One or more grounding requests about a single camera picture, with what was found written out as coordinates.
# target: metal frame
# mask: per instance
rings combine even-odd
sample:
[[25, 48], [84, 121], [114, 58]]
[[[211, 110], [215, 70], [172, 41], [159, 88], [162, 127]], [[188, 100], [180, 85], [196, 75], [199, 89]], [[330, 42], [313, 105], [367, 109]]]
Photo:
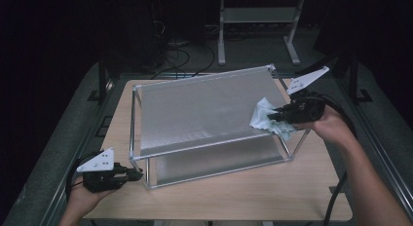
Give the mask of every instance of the metal frame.
[[[337, 85], [341, 88], [342, 92], [346, 92], [348, 90], [348, 86], [346, 86], [346, 82], [343, 79], [336, 80]], [[354, 99], [351, 98], [350, 95], [345, 96], [347, 102], [352, 105], [354, 103]], [[394, 163], [386, 152], [386, 148], [384, 147], [383, 143], [380, 141], [378, 135], [371, 127], [370, 123], [367, 121], [367, 117], [362, 109], [358, 106], [351, 106], [350, 107], [353, 113], [357, 116], [357, 120], [360, 122], [361, 128], [366, 132], [368, 139], [372, 143], [372, 148], [375, 152], [375, 155], [378, 157], [380, 165], [385, 171], [385, 175], [389, 179], [394, 192], [397, 194], [400, 203], [403, 205], [407, 216], [410, 220], [413, 221], [413, 193], [409, 186], [405, 183], [403, 178], [401, 177], [399, 171], [394, 166]]]
[[296, 7], [285, 8], [225, 8], [221, 0], [219, 12], [218, 64], [225, 65], [224, 24], [226, 23], [254, 23], [254, 22], [284, 22], [291, 23], [287, 36], [283, 37], [292, 64], [299, 65], [300, 59], [295, 51], [292, 40], [300, 20], [305, 0], [299, 0]]
[[[278, 72], [274, 67], [273, 68], [269, 67], [269, 69], [272, 71], [272, 73], [276, 72], [276, 74], [278, 75]], [[282, 78], [279, 78], [279, 80], [282, 82], [282, 85], [284, 87], [286, 87], [285, 82], [282, 80]], [[275, 161], [270, 161], [270, 162], [263, 162], [259, 165], [252, 165], [252, 166], [248, 166], [248, 167], [240, 168], [240, 169], [230, 169], [230, 170], [225, 170], [225, 171], [221, 171], [221, 172], [215, 172], [213, 174], [200, 175], [198, 177], [190, 177], [190, 178], [186, 178], [186, 179], [182, 179], [182, 180], [178, 180], [178, 181], [169, 182], [169, 183], [166, 183], [166, 184], [158, 184], [157, 183], [156, 185], [152, 185], [151, 184], [151, 177], [150, 177], [151, 176], [151, 174], [150, 174], [150, 172], [151, 172], [151, 170], [150, 170], [151, 158], [166, 156], [169, 153], [160, 154], [159, 156], [152, 156], [152, 157], [136, 156], [136, 154], [135, 154], [135, 149], [134, 149], [134, 127], [135, 127], [135, 117], [136, 117], [136, 115], [135, 115], [135, 113], [136, 113], [135, 105], [136, 105], [136, 102], [138, 102], [139, 106], [141, 106], [141, 99], [140, 99], [139, 92], [138, 92], [139, 89], [141, 89], [141, 88], [142, 88], [142, 85], [135, 85], [132, 88], [130, 162], [134, 166], [135, 169], [139, 169], [139, 167], [137, 165], [137, 161], [141, 161], [141, 160], [145, 161], [145, 167], [144, 167], [145, 168], [145, 178], [143, 178], [143, 180], [144, 180], [143, 182], [145, 184], [145, 187], [148, 188], [148, 189], [163, 187], [163, 186], [167, 186], [167, 185], [171, 185], [171, 184], [177, 184], [177, 183], [186, 182], [186, 181], [191, 181], [191, 180], [195, 180], [195, 179], [211, 177], [211, 176], [224, 174], [224, 173], [230, 173], [230, 172], [235, 172], [235, 171], [240, 171], [240, 170], [249, 170], [249, 169], [253, 169], [253, 168], [258, 168], [258, 167], [263, 167], [263, 166], [267, 166], [267, 165], [276, 164], [276, 163], [284, 163], [284, 162], [292, 161], [294, 159], [295, 155], [297, 154], [297, 151], [301, 147], [303, 141], [305, 140], [308, 133], [310, 132], [310, 130], [305, 130], [304, 131], [302, 137], [300, 138], [300, 140], [298, 141], [297, 145], [294, 147], [292, 152], [288, 148], [285, 140], [282, 137], [278, 136], [280, 144], [282, 146], [282, 149], [285, 152], [284, 155], [282, 155], [282, 159], [280, 159], [280, 160], [275, 160]]]

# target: wooden table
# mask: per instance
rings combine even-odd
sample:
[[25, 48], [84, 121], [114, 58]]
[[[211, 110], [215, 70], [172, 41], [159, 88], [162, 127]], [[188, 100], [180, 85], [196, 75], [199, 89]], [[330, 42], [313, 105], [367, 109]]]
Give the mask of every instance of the wooden table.
[[[102, 148], [113, 147], [115, 161], [122, 166], [131, 167], [128, 157], [132, 86], [154, 82], [132, 80], [126, 83], [103, 141]], [[292, 162], [152, 190], [146, 189], [141, 181], [128, 182], [102, 200], [86, 217], [317, 221], [325, 216], [331, 197], [329, 187], [337, 183], [338, 177], [323, 140], [310, 132]], [[347, 198], [339, 194], [331, 220], [346, 221], [352, 216]]]

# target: dark background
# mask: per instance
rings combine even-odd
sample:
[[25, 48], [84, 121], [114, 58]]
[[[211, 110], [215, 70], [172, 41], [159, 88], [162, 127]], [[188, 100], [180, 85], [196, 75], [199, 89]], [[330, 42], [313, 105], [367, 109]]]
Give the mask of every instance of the dark background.
[[[359, 61], [372, 70], [410, 125], [412, 2], [306, 0], [300, 19], [300, 26], [321, 27], [317, 49], [326, 55], [352, 40]], [[265, 7], [296, 2], [226, 3]], [[165, 40], [155, 38], [158, 30], [151, 17], [169, 25], [164, 39], [182, 34], [203, 42], [203, 27], [218, 23], [218, 8], [219, 0], [0, 0], [0, 220], [7, 216], [92, 65], [104, 59], [113, 76], [153, 70], [163, 62]], [[136, 38], [136, 31], [146, 38]]]

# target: wire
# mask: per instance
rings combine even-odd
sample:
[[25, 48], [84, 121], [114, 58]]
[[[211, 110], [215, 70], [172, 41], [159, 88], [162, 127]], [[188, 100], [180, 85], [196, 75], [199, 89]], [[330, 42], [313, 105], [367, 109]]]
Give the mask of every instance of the wire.
[[322, 97], [317, 97], [317, 96], [304, 96], [302, 98], [297, 98], [297, 99], [293, 99], [295, 102], [299, 102], [299, 101], [306, 101], [307, 99], [312, 99], [312, 100], [317, 100], [317, 101], [325, 101], [324, 98]]
[[344, 171], [343, 175], [341, 176], [337, 187], [334, 189], [333, 195], [331, 196], [330, 202], [328, 203], [328, 208], [327, 208], [327, 212], [325, 213], [325, 218], [323, 221], [323, 226], [328, 226], [329, 222], [330, 222], [330, 216], [331, 216], [331, 211], [333, 211], [333, 207], [334, 207], [334, 203], [335, 200], [337, 199], [338, 194], [341, 191], [341, 188], [343, 187], [344, 183], [347, 180], [347, 171]]
[[210, 48], [209, 46], [205, 46], [205, 47], [206, 47], [207, 49], [209, 49], [210, 52], [212, 53], [212, 60], [211, 60], [211, 62], [209, 63], [209, 65], [208, 65], [207, 67], [205, 67], [205, 68], [203, 68], [203, 69], [195, 72], [195, 73], [192, 75], [192, 77], [195, 77], [195, 76], [197, 76], [199, 73], [201, 73], [201, 72], [209, 69], [209, 68], [212, 66], [213, 62], [215, 61], [215, 52], [213, 51], [213, 49]]
[[163, 34], [163, 33], [165, 32], [165, 25], [164, 25], [164, 23], [161, 22], [161, 21], [159, 21], [159, 20], [154, 20], [154, 23], [155, 23], [155, 24], [160, 24], [160, 25], [162, 26], [161, 34]]
[[164, 70], [162, 70], [162, 71], [160, 71], [160, 72], [157, 72], [157, 73], [156, 73], [154, 76], [152, 76], [149, 80], [154, 80], [156, 77], [158, 77], [158, 76], [161, 75], [162, 73], [165, 73], [165, 72], [168, 72], [168, 71], [171, 71], [171, 70], [175, 70], [176, 78], [178, 78], [178, 76], [177, 76], [177, 74], [178, 74], [178, 73], [177, 73], [177, 70], [183, 72], [184, 75], [186, 76], [186, 72], [183, 71], [182, 69], [180, 69], [180, 67], [182, 67], [183, 65], [185, 65], [186, 63], [188, 63], [188, 61], [189, 61], [189, 59], [190, 59], [189, 54], [188, 54], [187, 52], [182, 51], [182, 50], [179, 50], [179, 49], [171, 49], [171, 50], [177, 51], [178, 53], [183, 53], [183, 54], [185, 54], [185, 55], [187, 56], [187, 58], [185, 59], [185, 61], [184, 61], [183, 63], [181, 63], [181, 64], [179, 64], [179, 65], [177, 65], [177, 66], [174, 65], [174, 63], [171, 62], [169, 59], [167, 59], [167, 62], [169, 63], [169, 66], [171, 66], [171, 68], [167, 68], [167, 69], [164, 69]]
[[71, 186], [71, 187], [73, 188], [73, 187], [75, 187], [75, 186], [77, 186], [77, 185], [80, 185], [80, 184], [82, 184], [83, 182], [84, 182], [84, 181], [80, 181], [79, 183], [76, 183], [76, 184], [72, 184], [72, 186]]
[[213, 28], [211, 31], [206, 32], [206, 39], [211, 38], [219, 33], [219, 25], [212, 24], [206, 25], [206, 29]]
[[66, 201], [69, 201], [70, 193], [72, 192], [72, 187], [73, 187], [72, 186], [72, 181], [73, 181], [73, 175], [75, 174], [76, 168], [78, 168], [80, 166], [80, 164], [82, 163], [82, 161], [85, 160], [86, 158], [88, 158], [90, 156], [96, 156], [100, 153], [101, 153], [101, 151], [91, 152], [91, 153], [83, 156], [82, 158], [77, 159], [75, 161], [75, 163], [73, 164], [73, 166], [70, 168], [70, 172], [66, 177], [66, 187], [64, 189], [64, 193], [66, 194]]
[[342, 106], [340, 105], [340, 103], [338, 103], [337, 100], [335, 100], [332, 96], [328, 95], [328, 94], [320, 94], [320, 96], [322, 98], [325, 98], [329, 101], [331, 101], [333, 104], [337, 105], [338, 107], [342, 108]]

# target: floor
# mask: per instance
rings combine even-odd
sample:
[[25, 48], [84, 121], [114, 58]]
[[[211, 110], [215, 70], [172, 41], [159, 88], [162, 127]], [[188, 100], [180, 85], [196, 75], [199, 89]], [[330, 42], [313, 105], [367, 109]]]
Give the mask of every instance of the floor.
[[[179, 69], [166, 71], [157, 78], [188, 77], [207, 66], [209, 68], [200, 74], [231, 71], [268, 63], [273, 63], [282, 77], [294, 77], [296, 71], [305, 69], [324, 55], [313, 49], [319, 30], [302, 27], [297, 31], [293, 42], [301, 64], [292, 65], [282, 39], [287, 29], [288, 27], [280, 27], [270, 34], [254, 33], [238, 41], [227, 40], [225, 66], [217, 64], [216, 40], [207, 41], [205, 46], [186, 46], [179, 48], [180, 51], [168, 51], [168, 61], [157, 69], [157, 72], [189, 59]], [[333, 67], [333, 62], [328, 63], [327, 66]], [[100, 149], [105, 130], [110, 124], [110, 118], [126, 82], [130, 79], [149, 79], [153, 76], [154, 74], [142, 75], [129, 72], [122, 74], [119, 79], [111, 79], [107, 97], [99, 105], [95, 97], [98, 93], [98, 75], [97, 65], [94, 65], [73, 96], [4, 225], [57, 225], [65, 208], [63, 190], [69, 167], [76, 158], [89, 151]], [[410, 145], [413, 143], [413, 132], [377, 86], [370, 71], [362, 64], [359, 65], [358, 88], [366, 90], [372, 101], [353, 105], [347, 96], [348, 81], [348, 76], [336, 79], [327, 74], [317, 80], [311, 86], [311, 90], [331, 95], [344, 107], [354, 119], [360, 143], [365, 147], [377, 171], [396, 196], [407, 194], [407, 198], [401, 203], [409, 203], [411, 196], [408, 197], [408, 194], [413, 186], [411, 177], [413, 170], [409, 167], [413, 163], [413, 151]], [[344, 166], [337, 150], [330, 144], [327, 144], [327, 149], [337, 174], [341, 175]], [[344, 191], [351, 201], [352, 194], [347, 185]], [[153, 225], [153, 223], [153, 221], [138, 220], [97, 220], [95, 225]], [[275, 225], [291, 226], [310, 224], [321, 225], [321, 222], [275, 222]], [[82, 225], [92, 225], [92, 222], [83, 220]], [[332, 222], [330, 225], [347, 226], [356, 223], [350, 220]]]

